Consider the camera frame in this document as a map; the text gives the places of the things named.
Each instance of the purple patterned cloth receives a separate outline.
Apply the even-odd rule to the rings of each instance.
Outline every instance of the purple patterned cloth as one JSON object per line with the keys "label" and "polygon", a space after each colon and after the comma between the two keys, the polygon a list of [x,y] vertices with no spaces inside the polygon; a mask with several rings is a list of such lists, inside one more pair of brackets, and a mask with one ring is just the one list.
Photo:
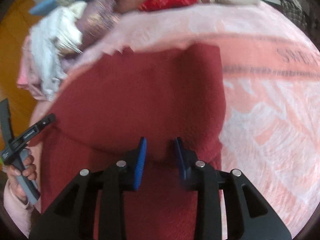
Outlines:
{"label": "purple patterned cloth", "polygon": [[80,49],[95,43],[114,28],[120,18],[120,14],[113,12],[115,4],[115,0],[92,0],[88,3],[81,19],[76,22],[83,34]]}

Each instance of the metal screw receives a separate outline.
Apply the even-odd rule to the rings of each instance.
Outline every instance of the metal screw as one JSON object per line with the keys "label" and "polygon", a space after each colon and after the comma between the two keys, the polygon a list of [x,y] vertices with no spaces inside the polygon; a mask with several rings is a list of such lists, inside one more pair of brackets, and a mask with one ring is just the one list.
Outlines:
{"label": "metal screw", "polygon": [[88,169],[83,169],[83,170],[81,170],[81,171],[80,171],[80,175],[83,176],[83,177],[89,175],[89,170],[88,170]]}
{"label": "metal screw", "polygon": [[234,169],[234,170],[232,171],[232,174],[235,175],[236,177],[240,177],[241,174],[242,174],[242,172],[241,172],[241,170]]}
{"label": "metal screw", "polygon": [[204,161],[196,161],[196,166],[199,168],[203,168],[205,166],[205,162]]}
{"label": "metal screw", "polygon": [[127,163],[125,161],[117,161],[117,166],[120,167],[120,168],[122,168],[122,167],[124,167],[126,165],[127,165]]}

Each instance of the gray handle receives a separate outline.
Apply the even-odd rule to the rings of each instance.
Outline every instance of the gray handle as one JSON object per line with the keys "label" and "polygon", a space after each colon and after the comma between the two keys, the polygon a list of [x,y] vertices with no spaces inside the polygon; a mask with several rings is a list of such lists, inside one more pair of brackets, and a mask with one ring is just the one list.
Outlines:
{"label": "gray handle", "polygon": [[[28,168],[28,166],[23,165],[23,161],[25,158],[29,156],[29,152],[27,149],[23,149],[20,153],[20,159],[14,160],[12,163],[13,166],[15,166],[18,170],[21,171],[21,173]],[[40,193],[38,191],[38,185],[35,180],[28,180],[27,177],[20,175],[17,176],[17,181],[22,187],[23,191],[25,192],[29,202],[34,205],[38,199],[40,198]]]}

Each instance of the hand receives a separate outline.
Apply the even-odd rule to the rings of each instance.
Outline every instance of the hand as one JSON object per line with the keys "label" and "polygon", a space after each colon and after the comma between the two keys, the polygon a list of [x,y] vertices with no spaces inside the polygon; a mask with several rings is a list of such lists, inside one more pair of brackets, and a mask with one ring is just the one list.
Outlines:
{"label": "hand", "polygon": [[[33,162],[34,157],[32,155],[29,155],[27,158],[25,158],[23,162],[25,166],[29,167],[25,169],[22,174],[29,180],[37,178],[36,165],[34,165]],[[7,167],[7,176],[9,178],[9,183],[11,185],[12,192],[17,196],[18,199],[20,199],[22,203],[27,204],[28,200],[26,194],[24,193],[22,187],[19,185],[16,178],[16,176],[19,175],[21,175],[21,172],[16,167],[14,167],[13,165]]]}

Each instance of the bed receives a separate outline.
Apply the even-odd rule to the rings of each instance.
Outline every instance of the bed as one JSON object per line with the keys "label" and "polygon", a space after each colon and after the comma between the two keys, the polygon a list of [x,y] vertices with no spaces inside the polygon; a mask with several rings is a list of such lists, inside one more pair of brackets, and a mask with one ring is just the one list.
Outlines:
{"label": "bed", "polygon": [[[320,54],[303,32],[270,6],[197,5],[154,14],[129,13],[79,57],[60,94],[103,53],[124,47],[136,52],[184,49],[193,42],[218,45],[221,51],[227,101],[220,135],[222,170],[240,168],[294,239],[317,239]],[[250,100],[244,105],[241,98]],[[39,103],[31,123],[51,106]]]}

